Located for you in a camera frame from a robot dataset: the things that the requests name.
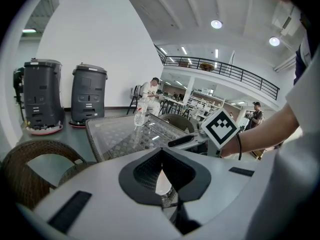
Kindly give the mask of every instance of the floor cleaning machine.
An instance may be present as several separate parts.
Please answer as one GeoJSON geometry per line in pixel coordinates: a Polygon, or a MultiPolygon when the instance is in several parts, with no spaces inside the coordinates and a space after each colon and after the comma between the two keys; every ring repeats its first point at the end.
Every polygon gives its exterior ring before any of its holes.
{"type": "Polygon", "coordinates": [[[24,63],[24,107],[26,129],[32,135],[47,135],[63,128],[61,63],[32,59],[24,63]]]}
{"type": "Polygon", "coordinates": [[[76,128],[85,128],[86,120],[105,116],[107,71],[102,67],[79,64],[73,70],[71,121],[76,128]]]}

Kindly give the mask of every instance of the table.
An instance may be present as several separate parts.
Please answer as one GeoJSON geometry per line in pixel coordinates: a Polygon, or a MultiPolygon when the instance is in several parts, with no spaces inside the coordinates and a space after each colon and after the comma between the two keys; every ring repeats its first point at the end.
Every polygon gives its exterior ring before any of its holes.
{"type": "Polygon", "coordinates": [[[135,126],[134,115],[89,119],[87,136],[97,162],[122,157],[137,151],[167,147],[168,142],[186,133],[153,114],[143,126],[135,126]]]}
{"type": "Polygon", "coordinates": [[[174,99],[172,99],[172,98],[169,98],[169,97],[163,97],[163,99],[164,99],[164,102],[163,102],[163,104],[162,104],[162,113],[163,114],[166,114],[168,111],[170,111],[170,109],[172,108],[172,104],[171,104],[171,107],[169,108],[169,102],[172,102],[172,103],[175,103],[176,104],[176,108],[175,108],[175,110],[174,110],[174,113],[176,113],[176,111],[177,111],[177,107],[179,106],[179,109],[178,109],[178,115],[179,114],[181,114],[181,112],[182,112],[182,109],[183,109],[183,107],[185,106],[185,104],[183,103],[183,102],[181,102],[181,101],[176,101],[176,100],[174,100],[174,99]]]}

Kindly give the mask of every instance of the gray floor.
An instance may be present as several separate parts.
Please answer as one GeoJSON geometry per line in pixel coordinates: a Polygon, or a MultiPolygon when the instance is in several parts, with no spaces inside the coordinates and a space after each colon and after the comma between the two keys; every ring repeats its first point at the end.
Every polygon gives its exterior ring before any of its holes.
{"type": "MultiPolygon", "coordinates": [[[[106,117],[113,116],[124,116],[127,113],[127,110],[106,110],[106,117]]],[[[68,122],[71,119],[70,112],[65,113],[65,120],[63,122],[63,129],[50,134],[43,136],[30,135],[25,128],[22,129],[23,135],[19,143],[31,141],[31,140],[57,140],[61,141],[75,151],[78,152],[80,156],[83,157],[87,162],[95,162],[96,159],[91,150],[86,129],[84,128],[74,128],[71,127],[68,122]]],[[[61,179],[63,173],[73,166],[73,163],[67,158],[62,157],[57,154],[44,154],[33,160],[31,160],[28,165],[42,178],[50,182],[51,184],[57,186],[59,180],[61,179]]]]}

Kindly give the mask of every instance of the black metal railing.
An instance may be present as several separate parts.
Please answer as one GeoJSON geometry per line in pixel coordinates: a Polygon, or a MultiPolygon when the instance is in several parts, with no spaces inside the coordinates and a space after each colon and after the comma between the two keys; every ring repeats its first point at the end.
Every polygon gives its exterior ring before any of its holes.
{"type": "Polygon", "coordinates": [[[219,74],[254,87],[277,100],[280,88],[250,71],[212,59],[186,56],[166,56],[157,46],[155,47],[163,65],[165,66],[185,67],[219,74]]]}
{"type": "Polygon", "coordinates": [[[165,63],[165,60],[166,60],[166,55],[165,55],[164,52],[163,52],[162,50],[160,50],[159,47],[156,46],[155,44],[154,44],[154,47],[155,47],[155,49],[156,49],[156,51],[157,51],[157,53],[158,53],[158,55],[159,55],[159,57],[160,57],[160,60],[161,60],[162,64],[164,64],[164,63],[165,63]]]}

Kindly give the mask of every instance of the red base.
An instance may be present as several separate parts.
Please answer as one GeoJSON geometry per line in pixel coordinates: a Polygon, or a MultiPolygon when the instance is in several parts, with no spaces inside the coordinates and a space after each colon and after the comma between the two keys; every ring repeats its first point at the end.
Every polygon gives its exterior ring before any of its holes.
{"type": "Polygon", "coordinates": [[[57,129],[57,130],[54,130],[54,131],[51,131],[51,132],[48,132],[48,133],[31,133],[31,135],[49,135],[49,134],[54,134],[54,133],[56,133],[56,132],[58,132],[58,131],[60,131],[60,130],[62,130],[63,129],[63,125],[61,125],[61,127],[59,128],[59,129],[57,129]]]}
{"type": "Polygon", "coordinates": [[[81,124],[77,124],[77,123],[73,123],[72,121],[69,122],[69,125],[71,125],[74,128],[86,128],[86,125],[81,125],[81,124]]]}
{"type": "Polygon", "coordinates": [[[73,124],[70,124],[72,127],[74,128],[86,128],[85,126],[76,126],[76,125],[73,125],[73,124]]]}

